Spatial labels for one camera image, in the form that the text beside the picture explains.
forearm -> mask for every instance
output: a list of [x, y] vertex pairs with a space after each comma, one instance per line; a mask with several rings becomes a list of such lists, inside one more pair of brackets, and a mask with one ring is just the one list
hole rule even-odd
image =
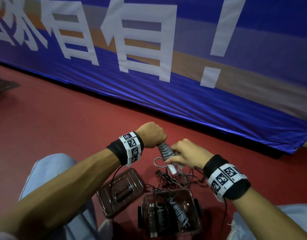
[[307, 239], [307, 233], [254, 189], [233, 204], [256, 239]]
[[64, 225], [119, 165], [108, 149], [76, 164], [20, 200], [0, 219], [0, 232], [19, 240], [45, 236]]

person's left hand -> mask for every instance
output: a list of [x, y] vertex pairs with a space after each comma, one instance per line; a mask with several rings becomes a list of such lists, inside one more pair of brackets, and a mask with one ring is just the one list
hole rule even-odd
[[135, 132], [137, 132], [142, 139], [145, 148], [154, 148], [167, 139], [167, 134], [159, 125], [155, 124], [155, 122], [144, 124]]

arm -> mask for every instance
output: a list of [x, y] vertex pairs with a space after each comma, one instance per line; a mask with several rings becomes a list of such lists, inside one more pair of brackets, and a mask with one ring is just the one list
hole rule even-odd
[[[153, 122], [136, 132], [145, 148], [153, 148], [167, 138]], [[0, 232], [19, 240], [46, 236], [66, 224], [119, 166], [119, 159], [109, 149], [88, 157], [20, 200], [0, 218]]]
[[[171, 148], [180, 152], [181, 156], [171, 157], [166, 163], [179, 162], [191, 169], [195, 166], [204, 168], [214, 156], [188, 139], [179, 141]], [[252, 188], [232, 202], [258, 240], [307, 239], [307, 233], [300, 226]]]

person's right arm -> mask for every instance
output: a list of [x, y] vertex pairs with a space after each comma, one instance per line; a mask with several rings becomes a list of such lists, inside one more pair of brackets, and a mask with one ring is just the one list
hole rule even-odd
[[[181, 155], [169, 158], [166, 163], [182, 163], [191, 169], [195, 166], [202, 169], [214, 156], [188, 139], [177, 142], [171, 148]], [[307, 239], [307, 233], [299, 225], [251, 187], [232, 202], [258, 240]]]

brown plastic lid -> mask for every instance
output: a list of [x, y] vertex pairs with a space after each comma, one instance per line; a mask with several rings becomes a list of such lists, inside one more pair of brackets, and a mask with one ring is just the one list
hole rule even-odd
[[110, 185], [111, 180], [97, 191], [103, 214], [109, 219], [126, 209], [145, 191], [145, 183], [133, 168], [127, 169], [114, 178], [111, 195]]

